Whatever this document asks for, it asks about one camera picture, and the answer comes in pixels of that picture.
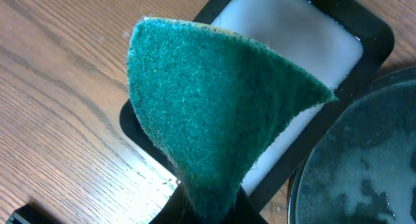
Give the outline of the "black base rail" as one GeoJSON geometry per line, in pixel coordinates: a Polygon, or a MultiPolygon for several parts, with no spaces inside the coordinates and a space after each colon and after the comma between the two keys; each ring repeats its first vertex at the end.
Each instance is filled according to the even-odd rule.
{"type": "Polygon", "coordinates": [[[6,224],[62,224],[55,216],[36,203],[28,203],[14,210],[6,224]]]}

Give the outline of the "black rectangular sponge tray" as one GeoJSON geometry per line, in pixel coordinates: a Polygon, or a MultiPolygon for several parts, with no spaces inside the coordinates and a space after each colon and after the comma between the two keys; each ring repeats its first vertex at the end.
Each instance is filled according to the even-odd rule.
{"type": "MultiPolygon", "coordinates": [[[[306,157],[395,42],[388,24],[355,0],[210,0],[192,22],[269,46],[336,96],[293,118],[244,176],[240,187],[253,194],[257,206],[263,204],[261,193],[271,193],[306,157]]],[[[130,99],[120,120],[134,141],[147,136],[130,99]]]]}

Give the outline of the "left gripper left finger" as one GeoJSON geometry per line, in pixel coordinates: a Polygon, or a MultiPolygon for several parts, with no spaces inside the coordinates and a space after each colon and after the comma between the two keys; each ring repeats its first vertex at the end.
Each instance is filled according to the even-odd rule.
{"type": "Polygon", "coordinates": [[[162,210],[149,222],[149,224],[186,224],[188,200],[182,184],[174,190],[162,210]]]}

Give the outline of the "round black serving tray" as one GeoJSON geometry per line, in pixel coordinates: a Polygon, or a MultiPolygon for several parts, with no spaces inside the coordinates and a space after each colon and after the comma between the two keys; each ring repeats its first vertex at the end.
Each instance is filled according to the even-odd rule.
{"type": "Polygon", "coordinates": [[[296,171],[289,223],[415,222],[415,68],[370,83],[296,171]]]}

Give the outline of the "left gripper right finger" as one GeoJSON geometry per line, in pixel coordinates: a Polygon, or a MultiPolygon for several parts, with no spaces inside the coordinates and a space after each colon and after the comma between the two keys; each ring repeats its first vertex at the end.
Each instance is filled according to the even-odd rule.
{"type": "Polygon", "coordinates": [[[250,202],[243,187],[239,188],[233,209],[234,224],[268,224],[250,202]]]}

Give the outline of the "green yellow sponge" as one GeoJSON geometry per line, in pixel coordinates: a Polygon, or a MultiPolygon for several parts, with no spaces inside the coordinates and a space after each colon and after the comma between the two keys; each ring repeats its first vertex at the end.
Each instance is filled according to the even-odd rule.
{"type": "Polygon", "coordinates": [[[177,19],[136,24],[127,78],[141,127],[204,223],[225,220],[244,176],[293,118],[336,100],[269,46],[177,19]]]}

